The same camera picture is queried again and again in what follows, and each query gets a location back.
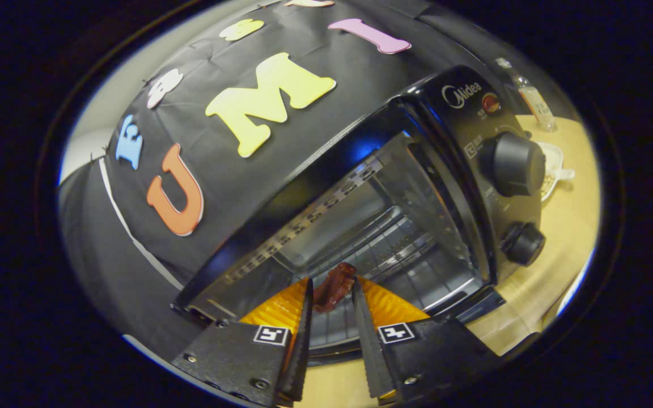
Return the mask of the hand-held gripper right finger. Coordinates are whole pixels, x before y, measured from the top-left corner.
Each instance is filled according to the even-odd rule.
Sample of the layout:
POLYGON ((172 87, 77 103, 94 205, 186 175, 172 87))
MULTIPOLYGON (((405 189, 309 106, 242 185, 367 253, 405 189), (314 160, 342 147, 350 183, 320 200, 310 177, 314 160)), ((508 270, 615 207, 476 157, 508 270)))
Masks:
POLYGON ((454 317, 429 317, 363 277, 353 308, 370 396, 380 405, 417 405, 472 385, 499 356, 454 317))

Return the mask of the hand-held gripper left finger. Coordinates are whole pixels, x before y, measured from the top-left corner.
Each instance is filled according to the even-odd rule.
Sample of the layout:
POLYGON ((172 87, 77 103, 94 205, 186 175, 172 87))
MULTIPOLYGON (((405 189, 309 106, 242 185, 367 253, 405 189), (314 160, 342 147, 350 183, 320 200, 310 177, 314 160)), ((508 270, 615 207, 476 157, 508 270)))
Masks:
POLYGON ((234 398, 292 407, 305 383, 313 308, 306 277, 241 320, 217 320, 172 361, 177 369, 234 398))

